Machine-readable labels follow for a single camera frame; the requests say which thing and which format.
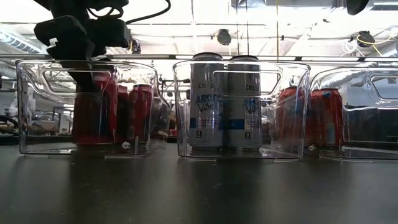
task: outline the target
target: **ceiling light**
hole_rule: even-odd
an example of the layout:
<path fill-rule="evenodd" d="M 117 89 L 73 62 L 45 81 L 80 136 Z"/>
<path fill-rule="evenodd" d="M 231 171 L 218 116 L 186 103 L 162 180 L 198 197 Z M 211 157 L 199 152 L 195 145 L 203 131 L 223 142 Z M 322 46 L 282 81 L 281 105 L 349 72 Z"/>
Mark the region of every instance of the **ceiling light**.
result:
<path fill-rule="evenodd" d="M 228 46 L 231 43 L 231 35 L 228 29 L 220 29 L 217 33 L 217 41 L 224 46 Z"/>
<path fill-rule="evenodd" d="M 192 59 L 192 55 L 176 55 L 175 58 L 176 59 L 182 59 L 182 60 L 191 60 Z"/>
<path fill-rule="evenodd" d="M 385 58 L 385 57 L 378 57 L 378 58 L 365 58 L 366 62 L 398 62 L 398 58 Z"/>
<path fill-rule="evenodd" d="M 358 57 L 303 57 L 303 61 L 315 61 L 315 62 L 355 62 L 358 61 Z"/>
<path fill-rule="evenodd" d="M 169 55 L 107 55 L 109 59 L 134 60 L 134 59 L 169 59 Z"/>
<path fill-rule="evenodd" d="M 398 2 L 388 1 L 388 2 L 375 2 L 375 6 L 397 6 Z"/>
<path fill-rule="evenodd" d="M 281 61 L 285 61 L 285 60 L 295 60 L 295 57 L 273 57 L 273 56 L 260 56 L 257 57 L 259 60 L 281 60 Z"/>
<path fill-rule="evenodd" d="M 360 47 L 370 47 L 375 44 L 374 37 L 369 31 L 360 31 L 357 40 Z"/>
<path fill-rule="evenodd" d="M 4 32 L 3 30 L 0 30 L 0 41 L 5 44 L 11 45 L 19 50 L 23 50 L 28 54 L 43 53 L 43 50 L 27 43 L 26 41 L 18 38 L 16 35 Z"/>

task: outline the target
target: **ceiling pipe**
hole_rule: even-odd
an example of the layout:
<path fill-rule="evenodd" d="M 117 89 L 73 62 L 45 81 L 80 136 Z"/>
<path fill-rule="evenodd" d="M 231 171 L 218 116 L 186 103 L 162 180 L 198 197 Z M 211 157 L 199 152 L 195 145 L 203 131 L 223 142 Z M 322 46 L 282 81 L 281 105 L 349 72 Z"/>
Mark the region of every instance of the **ceiling pipe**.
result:
<path fill-rule="evenodd" d="M 0 54 L 2 59 L 52 59 L 51 56 L 47 54 Z"/>
<path fill-rule="evenodd" d="M 9 60 L 9 59 L 0 58 L 0 62 L 3 62 L 5 64 L 7 64 L 7 65 L 12 66 L 12 67 L 15 67 L 15 60 Z"/>
<path fill-rule="evenodd" d="M 15 34 L 12 31 L 6 29 L 4 25 L 0 23 L 0 42 L 7 45 L 13 46 L 28 54 L 42 54 L 45 53 L 40 47 L 29 43 L 29 40 L 25 37 Z"/>
<path fill-rule="evenodd" d="M 374 52 L 368 55 L 368 57 L 398 57 L 398 44 L 397 43 L 390 44 L 386 47 L 383 47 L 382 49 L 379 49 L 379 51 L 382 55 L 379 55 L 379 53 Z"/>
<path fill-rule="evenodd" d="M 15 69 L 9 67 L 0 67 L 0 75 L 8 77 L 8 78 L 15 78 L 16 71 Z"/>

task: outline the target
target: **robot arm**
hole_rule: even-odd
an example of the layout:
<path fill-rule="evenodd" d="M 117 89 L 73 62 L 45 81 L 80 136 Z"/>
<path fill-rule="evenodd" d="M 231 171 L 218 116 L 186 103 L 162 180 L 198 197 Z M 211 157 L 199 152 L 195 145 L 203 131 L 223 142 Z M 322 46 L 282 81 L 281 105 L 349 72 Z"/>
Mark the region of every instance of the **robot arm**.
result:
<path fill-rule="evenodd" d="M 56 45 L 47 52 L 58 60 L 92 60 L 95 56 L 105 54 L 106 47 L 129 47 L 132 37 L 127 24 L 159 16 L 171 8 L 170 0 L 166 0 L 168 6 L 163 11 L 124 22 L 119 18 L 129 0 L 35 1 L 50 10 L 54 17 L 50 21 L 38 23 L 34 29 L 35 35 L 47 46 L 50 46 L 50 39 L 57 38 Z M 88 16 L 89 12 L 92 13 L 91 9 L 106 7 L 112 8 L 107 15 L 97 19 Z M 118 15 L 111 14 L 115 9 L 119 11 Z"/>

